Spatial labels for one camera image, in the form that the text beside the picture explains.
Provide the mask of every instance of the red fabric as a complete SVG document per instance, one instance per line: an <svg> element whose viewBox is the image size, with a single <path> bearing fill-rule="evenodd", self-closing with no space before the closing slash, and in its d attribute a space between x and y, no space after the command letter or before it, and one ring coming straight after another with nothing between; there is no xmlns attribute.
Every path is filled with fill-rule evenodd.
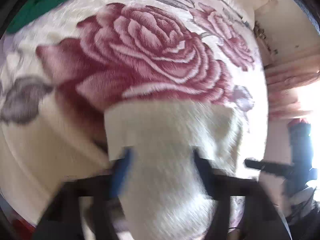
<svg viewBox="0 0 320 240"><path fill-rule="evenodd" d="M12 225L22 240L30 240L35 231L35 228L23 218L13 220Z"/></svg>
<svg viewBox="0 0 320 240"><path fill-rule="evenodd" d="M288 127L293 127L298 123L310 123L307 118L296 118L288 123Z"/></svg>

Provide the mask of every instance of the green cloth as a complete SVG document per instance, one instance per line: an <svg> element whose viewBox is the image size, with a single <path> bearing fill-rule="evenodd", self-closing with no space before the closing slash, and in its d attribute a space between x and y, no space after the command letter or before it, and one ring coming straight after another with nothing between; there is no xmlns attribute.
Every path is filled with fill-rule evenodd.
<svg viewBox="0 0 320 240"><path fill-rule="evenodd" d="M6 30L7 33L16 33L25 25L65 1L68 0L28 0L10 23Z"/></svg>

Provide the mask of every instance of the white fabric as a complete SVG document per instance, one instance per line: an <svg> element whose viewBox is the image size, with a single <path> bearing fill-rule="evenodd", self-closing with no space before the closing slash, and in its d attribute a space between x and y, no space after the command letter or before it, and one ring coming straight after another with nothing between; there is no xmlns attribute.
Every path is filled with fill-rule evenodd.
<svg viewBox="0 0 320 240"><path fill-rule="evenodd" d="M219 13L222 13L225 7L219 0L194 1L196 1L195 7L198 9L198 2L213 6ZM10 52L14 57L7 59L1 73L4 90L10 87L12 80L30 74L36 74L50 82L44 74L40 60L36 56L36 47L40 44L56 44L66 37L78 38L79 29L76 28L76 24L94 15L106 4L113 2L124 4L140 3L155 6L179 17L188 30L198 35L204 32L202 28L192 23L192 15L189 12L165 5L157 0L71 0L35 20L15 35L13 39L15 50ZM253 68L250 68L247 72L243 72L241 68L233 65L230 59L221 51L219 48L221 40L219 38L206 36L203 38L203 42L214 52L216 60L226 62L234 84L245 86L253 97L255 107L247 112L249 126L239 126L240 119L236 111L222 106L197 105L197 103L190 102L177 103L172 106L169 106L169 104L162 105L162 103L157 102L148 105L147 102L140 102L130 105L131 109L129 110L124 109L129 103L120 104L110 109L110 114L108 111L105 113L106 123L108 123L109 152L113 159L117 158L122 146L134 144L137 154L140 157L142 155L146 156L146 159L140 165L145 165L150 161L147 158L147 154L151 150L154 150L152 156L156 158L156 161L163 162L166 165L170 163L174 164L170 168L170 171L183 162L184 165L181 164L176 171L185 172L185 170L189 169L188 178L193 179L193 184L187 185L187 181L184 180L181 185L178 185L179 181L176 180L175 185L179 186L177 188L179 194L185 194L182 190L182 187L185 186L189 192L193 193L192 198L196 197L194 195L195 189L199 189L199 192L202 192L203 188L193 177L195 172L191 170L190 156L187 156L190 154L190 145L196 144L202 146L205 157L214 160L216 165L238 177L247 178L256 174L254 172L250 173L242 163L245 157L255 157L256 159L263 157L268 109L265 79L253 33L240 25L235 25L234 29L245 38L252 52L252 57L255 60ZM152 108L153 111L147 111L148 107ZM235 103L230 103L230 107L235 108ZM180 117L178 110L184 112L185 115L181 115ZM197 122L195 116L198 116L201 122ZM147 119L148 121L142 126L141 124L147 117L149 118ZM145 140L141 134L138 136L138 131L141 134L148 131L150 134L146 134L145 136L149 139ZM233 148L233 146L240 143L240 134L242 133L244 138L242 149ZM173 134L176 136L168 138L169 135ZM130 140L124 137L126 135L132 136ZM167 147L164 143L165 138L170 139L169 145L171 145L170 151L167 153L164 151ZM173 158L172 153L175 150L179 150L181 160ZM51 195L54 194L62 181L70 177L81 178L91 176L109 166L108 158L92 142L92 138L89 138L88 133L84 132L83 124L75 125L60 111L57 106L55 93L44 98L39 106L39 116L31 123L23 126L13 123L1 123L0 152L1 192L10 205L23 218L33 224L37 223ZM166 159L160 153L168 154L170 158ZM150 161L148 164L152 168L159 169L159 166L154 167L156 161ZM137 167L134 166L131 177L129 176L128 194L135 194L132 180L140 178L140 176L148 176L147 173L141 174ZM168 177L164 177L161 182L168 182ZM174 193L168 192L166 196L161 196L164 196L168 200L169 195L174 195ZM187 201L190 196L186 196L185 194L183 197ZM139 201L141 200L146 200L146 195L141 197ZM177 207L176 199L169 203L172 205L164 207L168 209L162 214L169 214L170 207ZM173 239L168 236L168 232L173 232L177 228L179 230L175 233L175 237L184 236L186 238L187 235L190 237L196 236L205 229L209 221L207 216L209 214L208 210L211 206L199 194L199 204L190 211L193 214L193 218L190 218L189 221L187 212L181 211L179 213L178 210L173 210L170 219L167 219L168 216L164 216L164 220L157 220L154 217L150 218L152 228L144 233L145 225L140 225L141 227L139 227L134 221L133 212L135 210L133 208L135 203L130 202L128 195L124 195L123 204L126 207L125 212L131 220L132 233L135 236L141 236L141 238L137 238L139 240L150 239L149 237L154 237L154 239ZM158 210L155 207L150 212L156 216ZM142 219L147 219L148 217L146 209L141 214L136 213L136 215L140 215ZM155 227L156 222L163 222L162 228L168 231L161 230L160 232ZM192 225L195 228L187 228L186 225Z"/></svg>
<svg viewBox="0 0 320 240"><path fill-rule="evenodd" d="M133 149L120 201L134 239L195 238L207 229L214 206L192 146L233 175L243 121L232 108L192 101L122 103L105 113L110 159Z"/></svg>
<svg viewBox="0 0 320 240"><path fill-rule="evenodd" d="M254 10L253 7L246 0L223 0L233 10L242 16L243 22L248 22L250 28L254 28Z"/></svg>

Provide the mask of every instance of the wall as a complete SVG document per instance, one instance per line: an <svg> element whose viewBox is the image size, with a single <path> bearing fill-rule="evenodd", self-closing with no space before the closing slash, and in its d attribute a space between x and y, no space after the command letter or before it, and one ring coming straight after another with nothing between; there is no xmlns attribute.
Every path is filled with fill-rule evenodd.
<svg viewBox="0 0 320 240"><path fill-rule="evenodd" d="M291 149L287 124L290 120L269 122L268 137L264 160L279 163L291 163ZM281 192L283 179L264 172L260 174L260 182L265 186L274 204L282 207Z"/></svg>
<svg viewBox="0 0 320 240"><path fill-rule="evenodd" d="M320 46L320 36L308 17L293 0L278 0L267 13L256 16L265 29L276 64L284 58Z"/></svg>

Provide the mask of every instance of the pink rose print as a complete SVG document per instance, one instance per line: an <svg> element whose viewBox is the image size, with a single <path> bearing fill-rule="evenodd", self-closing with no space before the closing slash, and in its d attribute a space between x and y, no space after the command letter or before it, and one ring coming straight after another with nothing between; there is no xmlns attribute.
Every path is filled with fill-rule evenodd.
<svg viewBox="0 0 320 240"><path fill-rule="evenodd" d="M232 94L225 64L214 59L199 35L162 9L110 3L77 27L78 39L38 46L36 53L79 111L103 113L129 99L223 104Z"/></svg>
<svg viewBox="0 0 320 240"><path fill-rule="evenodd" d="M250 67L254 68L254 59L243 36L237 33L214 8L202 3L199 3L199 7L203 11L189 10L194 22L208 33L221 38L223 44L218 46L234 65L242 68L243 71L248 71Z"/></svg>

